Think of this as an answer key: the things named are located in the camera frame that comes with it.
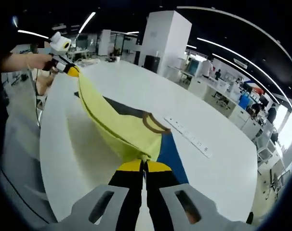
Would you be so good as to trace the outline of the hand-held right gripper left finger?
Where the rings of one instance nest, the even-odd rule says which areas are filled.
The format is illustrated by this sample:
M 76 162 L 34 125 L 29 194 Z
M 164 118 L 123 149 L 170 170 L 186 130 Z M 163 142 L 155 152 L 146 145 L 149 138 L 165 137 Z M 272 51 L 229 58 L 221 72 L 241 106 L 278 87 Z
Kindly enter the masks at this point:
M 74 231 L 133 231 L 141 206 L 143 161 L 122 164 L 107 185 L 100 185 L 72 207 Z

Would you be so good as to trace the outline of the person's left hand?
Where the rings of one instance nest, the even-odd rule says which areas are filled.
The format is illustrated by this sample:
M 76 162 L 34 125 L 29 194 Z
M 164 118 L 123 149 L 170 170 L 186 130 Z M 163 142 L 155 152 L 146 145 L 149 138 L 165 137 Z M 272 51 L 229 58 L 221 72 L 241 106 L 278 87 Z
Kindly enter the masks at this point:
M 52 60 L 52 56 L 49 54 L 30 54 L 28 57 L 29 67 L 31 69 L 43 70 L 46 64 Z

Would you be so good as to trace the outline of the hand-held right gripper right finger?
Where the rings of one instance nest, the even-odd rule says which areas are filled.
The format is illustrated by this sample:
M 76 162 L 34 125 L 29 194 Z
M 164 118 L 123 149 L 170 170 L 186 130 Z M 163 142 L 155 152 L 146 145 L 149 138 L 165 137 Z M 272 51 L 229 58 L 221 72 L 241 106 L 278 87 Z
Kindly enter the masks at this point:
M 171 168 L 146 162 L 147 206 L 156 231 L 222 231 L 223 217 L 212 200 L 180 184 Z

